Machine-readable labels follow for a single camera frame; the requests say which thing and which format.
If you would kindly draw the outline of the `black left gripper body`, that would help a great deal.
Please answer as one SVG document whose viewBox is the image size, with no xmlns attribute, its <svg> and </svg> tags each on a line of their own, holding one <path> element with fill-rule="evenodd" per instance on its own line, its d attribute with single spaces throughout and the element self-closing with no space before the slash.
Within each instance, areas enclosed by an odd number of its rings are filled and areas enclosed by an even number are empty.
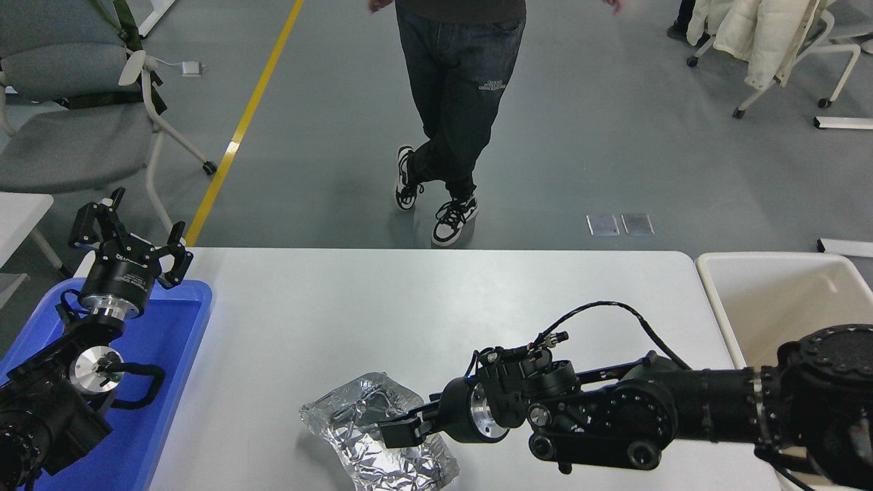
<svg viewBox="0 0 873 491">
<path fill-rule="evenodd" d="M 122 299 L 128 313 L 143 313 L 161 273 L 159 260 L 146 258 L 151 254 L 152 243 L 138 236 L 101 243 L 79 292 L 79 305 L 94 311 L 101 301 Z"/>
</svg>

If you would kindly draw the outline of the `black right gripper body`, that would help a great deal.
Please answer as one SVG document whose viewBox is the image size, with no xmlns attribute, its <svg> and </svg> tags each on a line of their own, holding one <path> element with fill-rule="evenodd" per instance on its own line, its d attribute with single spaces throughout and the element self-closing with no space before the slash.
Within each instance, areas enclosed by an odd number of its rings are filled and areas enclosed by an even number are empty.
<svg viewBox="0 0 873 491">
<path fill-rule="evenodd" d="M 441 430 L 460 443 L 486 442 L 486 398 L 466 377 L 456 377 L 439 399 Z"/>
</svg>

